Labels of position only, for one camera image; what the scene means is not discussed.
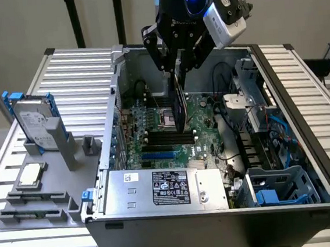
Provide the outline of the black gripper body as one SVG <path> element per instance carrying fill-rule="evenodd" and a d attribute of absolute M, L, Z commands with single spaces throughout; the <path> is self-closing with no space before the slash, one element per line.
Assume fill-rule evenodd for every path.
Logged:
<path fill-rule="evenodd" d="M 207 0 L 158 1 L 156 8 L 156 34 L 161 40 L 161 53 L 174 55 L 178 50 L 192 52 L 208 37 L 203 22 Z"/>

